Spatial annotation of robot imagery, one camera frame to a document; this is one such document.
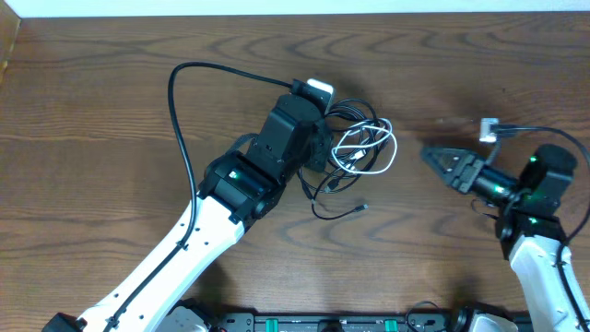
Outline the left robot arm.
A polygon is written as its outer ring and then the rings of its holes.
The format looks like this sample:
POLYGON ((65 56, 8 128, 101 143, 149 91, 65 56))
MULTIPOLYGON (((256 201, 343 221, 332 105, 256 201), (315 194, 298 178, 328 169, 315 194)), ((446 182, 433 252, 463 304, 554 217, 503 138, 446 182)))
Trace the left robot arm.
POLYGON ((246 152, 213 160, 162 241, 109 295, 80 316, 56 314, 46 331, 154 331, 188 288, 280 200, 287 182, 327 144, 320 138, 335 91, 308 79, 288 85, 246 152))

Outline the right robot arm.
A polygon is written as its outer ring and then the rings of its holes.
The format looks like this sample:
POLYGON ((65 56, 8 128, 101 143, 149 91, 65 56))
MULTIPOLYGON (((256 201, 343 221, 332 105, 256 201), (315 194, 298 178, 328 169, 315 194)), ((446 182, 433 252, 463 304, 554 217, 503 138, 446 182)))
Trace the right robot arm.
POLYGON ((534 330, 587 328, 589 308, 556 215, 577 166, 573 154, 541 145, 519 177, 499 171, 469 149, 426 147, 420 156, 447 186, 499 210, 495 234, 520 281, 534 330))

